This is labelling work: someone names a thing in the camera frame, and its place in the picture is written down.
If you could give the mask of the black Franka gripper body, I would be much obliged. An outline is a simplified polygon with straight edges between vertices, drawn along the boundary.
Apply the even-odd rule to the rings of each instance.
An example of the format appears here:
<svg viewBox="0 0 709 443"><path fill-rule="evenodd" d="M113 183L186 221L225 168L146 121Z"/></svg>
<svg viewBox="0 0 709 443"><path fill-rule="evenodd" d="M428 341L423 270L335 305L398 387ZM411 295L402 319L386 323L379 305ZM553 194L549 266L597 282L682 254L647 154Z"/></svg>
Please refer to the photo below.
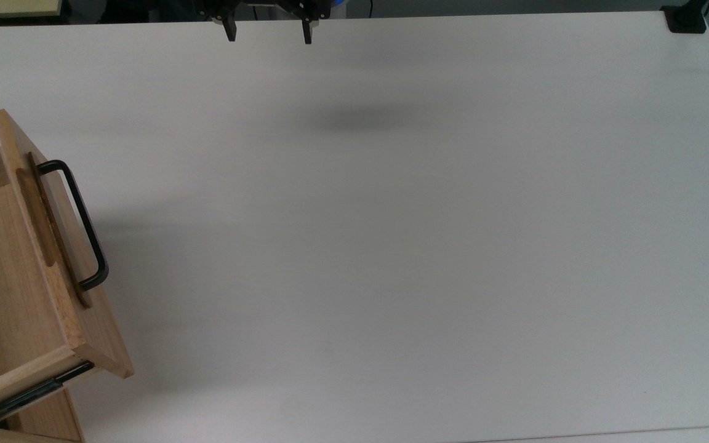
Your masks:
<svg viewBox="0 0 709 443"><path fill-rule="evenodd" d="M233 17L240 5L279 9L301 22L318 22L329 18L332 1L198 1L198 17L223 20Z"/></svg>

